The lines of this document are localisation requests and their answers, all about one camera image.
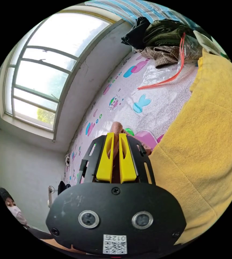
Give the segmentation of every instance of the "window frame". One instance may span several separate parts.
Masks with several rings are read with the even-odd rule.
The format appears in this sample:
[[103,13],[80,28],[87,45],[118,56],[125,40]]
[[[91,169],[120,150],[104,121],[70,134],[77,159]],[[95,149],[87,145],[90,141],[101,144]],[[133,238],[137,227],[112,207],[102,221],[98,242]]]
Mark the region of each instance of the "window frame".
[[[22,49],[21,49],[21,52],[19,53],[19,56],[18,56],[18,59],[17,59],[17,62],[16,64],[10,64],[13,56],[14,56],[14,53],[16,51],[16,49],[18,48],[18,46],[21,44],[21,41],[22,39],[14,46],[14,48],[12,49],[11,51],[11,55],[9,57],[9,60],[8,60],[8,64],[7,64],[7,67],[5,68],[5,74],[4,74],[4,80],[3,80],[3,106],[4,106],[4,114],[12,117],[13,120],[18,120],[18,121],[21,121],[23,123],[26,123],[30,126],[33,126],[33,127],[36,127],[36,128],[40,128],[41,130],[45,130],[47,132],[50,132],[53,134],[53,141],[55,141],[56,139],[56,133],[57,133],[57,128],[58,128],[58,123],[59,123],[59,118],[60,118],[60,114],[61,114],[61,111],[62,111],[62,106],[63,106],[63,103],[65,101],[65,98],[66,98],[66,95],[67,95],[67,92],[73,82],[73,79],[76,75],[76,73],[78,72],[80,66],[82,65],[82,63],[84,62],[84,60],[86,59],[86,57],[89,55],[89,53],[93,50],[93,48],[98,44],[98,42],[107,34],[109,33],[112,29],[114,29],[117,25],[121,24],[123,22],[123,20],[119,20],[119,21],[114,21],[110,18],[107,18],[103,15],[100,15],[100,14],[96,14],[94,12],[89,12],[89,11],[83,11],[83,10],[61,10],[57,13],[79,13],[79,14],[84,14],[84,15],[88,15],[88,16],[92,16],[92,17],[95,17],[95,18],[98,18],[102,21],[105,21],[108,23],[108,25],[102,30],[100,31],[92,40],[91,42],[85,47],[85,49],[82,51],[82,53],[79,55],[79,57],[76,57],[74,55],[71,55],[69,53],[66,53],[66,52],[63,52],[63,51],[60,51],[60,50],[56,50],[56,49],[53,49],[53,48],[48,48],[48,47],[44,47],[44,46],[27,46],[27,44],[29,43],[29,41],[31,40],[31,38],[34,36],[34,34],[37,32],[37,30],[51,17],[48,17],[46,19],[44,19],[42,22],[40,22],[38,24],[38,26],[34,29],[34,31],[30,34],[30,36],[28,37],[28,39],[26,40],[26,42],[24,43]],[[53,64],[49,64],[49,63],[46,63],[45,62],[45,65],[48,66],[48,67],[52,67],[52,68],[55,68],[59,71],[63,71],[63,72],[66,72],[68,74],[67,76],[67,79],[64,83],[64,86],[62,88],[62,91],[61,91],[61,94],[60,94],[60,98],[57,99],[57,98],[51,98],[50,96],[43,94],[43,93],[38,93],[37,91],[34,91],[34,90],[31,90],[31,89],[28,89],[26,87],[23,87],[23,86],[19,86],[19,85],[16,85],[16,78],[17,78],[17,74],[18,74],[18,69],[19,69],[19,65],[20,65],[20,62],[21,61],[31,61],[31,62],[34,62],[34,63],[38,63],[38,64],[42,64],[41,61],[38,61],[38,60],[34,60],[34,59],[25,59],[23,58],[23,55],[26,51],[27,48],[35,48],[35,49],[42,49],[42,50],[47,50],[47,51],[52,51],[52,52],[55,52],[55,53],[58,53],[58,54],[62,54],[66,57],[69,57],[69,58],[72,58],[74,59],[76,62],[72,68],[71,71],[69,70],[66,70],[66,69],[63,69],[61,67],[58,67],[58,66],[55,66]],[[12,105],[12,114],[10,114],[9,112],[6,111],[6,102],[5,102],[5,94],[6,94],[6,80],[7,80],[7,74],[8,74],[8,70],[9,68],[14,68],[14,74],[13,74],[13,77],[12,77],[12,88],[11,88],[11,105]],[[55,119],[54,119],[54,124],[53,124],[53,128],[50,129],[50,127],[48,127],[48,125],[50,126],[50,124],[47,124],[47,123],[44,123],[44,122],[41,122],[41,121],[38,121],[38,120],[35,120],[33,118],[30,118],[26,115],[23,115],[23,114],[20,114],[18,112],[15,112],[15,109],[14,109],[14,102],[13,102],[13,99],[19,99],[25,103],[29,103],[29,104],[32,104],[30,101],[28,100],[25,100],[23,98],[18,98],[16,96],[14,96],[14,89],[15,88],[18,88],[20,90],[23,90],[23,91],[26,91],[26,92],[29,92],[29,93],[33,93],[34,95],[36,96],[40,96],[42,98],[45,98],[47,100],[50,100],[50,101],[53,101],[55,103],[57,103],[57,108],[56,108],[56,112],[54,113],[54,111],[51,111],[50,109],[46,108],[46,107],[43,107],[41,105],[36,105],[34,104],[34,106],[38,107],[38,108],[41,108],[41,109],[44,109],[44,110],[49,110],[51,112],[53,112],[55,114]]]

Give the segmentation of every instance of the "qr code label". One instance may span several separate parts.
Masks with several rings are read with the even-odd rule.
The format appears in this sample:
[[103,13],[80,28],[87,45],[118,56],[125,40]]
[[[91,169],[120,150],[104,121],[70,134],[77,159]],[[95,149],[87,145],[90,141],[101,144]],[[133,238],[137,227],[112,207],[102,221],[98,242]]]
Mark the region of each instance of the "qr code label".
[[127,236],[103,235],[104,254],[127,254]]

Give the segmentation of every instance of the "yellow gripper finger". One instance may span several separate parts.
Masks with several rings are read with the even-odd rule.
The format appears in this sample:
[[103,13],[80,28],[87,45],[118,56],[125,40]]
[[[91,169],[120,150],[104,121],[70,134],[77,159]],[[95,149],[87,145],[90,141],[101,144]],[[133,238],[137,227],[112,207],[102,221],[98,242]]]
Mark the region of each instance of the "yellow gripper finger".
[[120,183],[133,182],[136,180],[136,170],[132,160],[127,136],[124,133],[119,134],[119,169]]
[[114,147],[114,133],[107,133],[102,156],[100,158],[100,164],[96,173],[96,179],[98,181],[104,181],[111,183],[112,168],[113,168],[113,147]]

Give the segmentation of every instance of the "plastic bag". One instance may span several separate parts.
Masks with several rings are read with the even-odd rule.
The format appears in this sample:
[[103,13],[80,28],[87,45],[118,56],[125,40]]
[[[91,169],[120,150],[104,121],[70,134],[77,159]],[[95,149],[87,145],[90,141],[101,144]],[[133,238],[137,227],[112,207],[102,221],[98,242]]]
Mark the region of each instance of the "plastic bag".
[[154,88],[173,81],[181,70],[185,70],[184,64],[196,63],[200,57],[202,57],[202,46],[197,39],[184,33],[180,42],[178,63],[160,69],[155,68],[154,65],[149,65],[138,89]]

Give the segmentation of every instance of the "yellow shirt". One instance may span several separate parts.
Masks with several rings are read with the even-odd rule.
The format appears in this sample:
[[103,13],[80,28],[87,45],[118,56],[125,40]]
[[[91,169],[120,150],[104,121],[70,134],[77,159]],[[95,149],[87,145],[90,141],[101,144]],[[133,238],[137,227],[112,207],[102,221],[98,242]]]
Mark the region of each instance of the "yellow shirt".
[[156,184],[186,218],[176,244],[208,230],[232,201],[232,63],[203,50],[198,67],[190,100],[150,155]]

